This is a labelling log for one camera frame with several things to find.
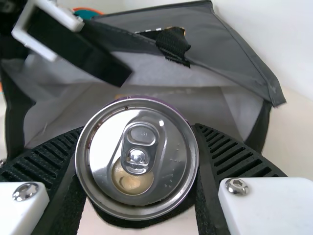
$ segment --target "white plastic clip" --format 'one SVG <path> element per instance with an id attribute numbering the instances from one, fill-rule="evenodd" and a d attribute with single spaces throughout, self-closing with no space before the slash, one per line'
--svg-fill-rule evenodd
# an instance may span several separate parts
<path id="1" fill-rule="evenodd" d="M 69 9 L 58 7 L 57 3 L 54 1 L 28 0 L 23 12 L 12 30 L 12 36 L 21 42 L 25 47 L 32 49 L 47 60 L 55 61 L 58 55 L 27 33 L 29 20 L 31 19 L 31 16 L 36 8 L 46 12 L 72 32 L 79 32 L 83 28 L 83 19 L 74 16 Z"/>

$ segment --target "can rim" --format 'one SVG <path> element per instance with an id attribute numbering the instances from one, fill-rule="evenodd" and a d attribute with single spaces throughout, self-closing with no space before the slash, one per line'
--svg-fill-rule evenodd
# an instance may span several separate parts
<path id="1" fill-rule="evenodd" d="M 194 156 L 192 156 L 190 160 L 189 172 L 185 174 L 184 176 L 185 179 L 182 180 L 184 182 L 180 185 L 180 187 L 175 189 L 171 193 L 171 195 L 168 196 L 168 198 L 163 199 L 160 202 L 157 202 L 154 204 L 150 204 L 144 207 L 136 207 L 136 209 L 134 209 L 134 207 L 124 205 L 124 204 L 114 201 L 113 199 L 106 196 L 104 192 L 98 188 L 98 186 L 94 182 L 92 175 L 88 174 L 88 162 L 86 161 L 87 160 L 86 153 L 88 151 L 87 150 L 88 145 L 90 146 L 90 143 L 92 141 L 92 139 L 89 140 L 89 138 L 92 136 L 92 133 L 95 133 L 95 130 L 93 129 L 95 128 L 96 124 L 101 122 L 103 119 L 107 119 L 110 117 L 110 115 L 107 114 L 108 111 L 109 111 L 109 114 L 111 114 L 112 112 L 110 112 L 110 110 L 116 110 L 116 111 L 120 110 L 120 108 L 118 109 L 118 107 L 119 105 L 123 103 L 125 104 L 130 103 L 131 105 L 132 101 L 136 101 L 140 103 L 140 101 L 146 102 L 147 100 L 153 103 L 156 103 L 160 107 L 164 107 L 166 110 L 167 109 L 171 110 L 175 118 L 178 118 L 179 119 L 178 121 L 180 123 L 183 122 L 185 124 L 184 131 L 187 132 L 186 134 L 188 134 L 187 136 L 188 140 L 186 140 L 186 143 L 187 142 L 192 143 L 192 144 L 189 144 L 188 147 L 190 148 L 189 150 L 191 152 L 191 155 L 194 152 Z M 194 132 L 192 128 L 190 127 L 189 123 L 183 118 L 183 116 L 179 112 L 176 111 L 175 108 L 167 105 L 166 103 L 160 102 L 159 100 L 155 100 L 153 98 L 150 99 L 146 97 L 145 98 L 129 97 L 126 99 L 118 100 L 114 103 L 110 103 L 109 105 L 101 109 L 99 112 L 97 112 L 85 125 L 78 139 L 78 143 L 77 143 L 76 151 L 75 151 L 76 174 L 84 191 L 88 195 L 89 199 L 97 207 L 107 212 L 108 214 L 113 215 L 118 218 L 127 219 L 127 220 L 153 219 L 161 215 L 164 215 L 168 213 L 169 211 L 171 211 L 172 209 L 174 209 L 175 207 L 177 207 L 186 198 L 188 192 L 190 191 L 197 175 L 198 165 L 199 165 L 199 149 L 198 149 L 196 138 L 194 136 Z M 119 207 L 121 210 L 125 210 L 130 213 L 121 213 L 121 212 L 118 212 L 117 210 L 113 210 L 112 208 L 108 206 L 108 204 L 110 206 L 113 205 L 113 206 Z"/>

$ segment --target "pull tab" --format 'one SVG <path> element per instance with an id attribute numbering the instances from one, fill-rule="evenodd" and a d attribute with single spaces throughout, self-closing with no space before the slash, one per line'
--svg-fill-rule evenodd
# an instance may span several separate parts
<path id="1" fill-rule="evenodd" d="M 121 165 L 131 175 L 148 173 L 155 162 L 159 133 L 147 122 L 132 122 L 123 131 Z"/>

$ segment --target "gray bag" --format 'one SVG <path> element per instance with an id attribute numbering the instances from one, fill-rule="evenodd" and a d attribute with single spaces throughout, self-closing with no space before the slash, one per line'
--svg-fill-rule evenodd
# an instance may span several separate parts
<path id="1" fill-rule="evenodd" d="M 186 31 L 190 68 L 165 58 L 155 40 L 135 34 L 171 26 Z M 49 62 L 33 52 L 2 57 L 9 157 L 83 126 L 108 102 L 133 94 L 163 99 L 191 124 L 208 125 L 262 150 L 270 109 L 285 99 L 275 75 L 214 14 L 211 2 L 104 15 L 86 21 L 86 27 L 94 34 L 85 38 L 125 63 L 132 75 L 119 88 L 65 59 Z"/>

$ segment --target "aluminum can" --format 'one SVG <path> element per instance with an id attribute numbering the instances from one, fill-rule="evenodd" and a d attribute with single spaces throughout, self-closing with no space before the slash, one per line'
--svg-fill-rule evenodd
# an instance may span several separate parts
<path id="1" fill-rule="evenodd" d="M 197 175 L 199 150 L 177 109 L 153 97 L 128 96 L 88 121 L 75 165 L 98 208 L 118 218 L 146 220 L 184 200 Z"/>

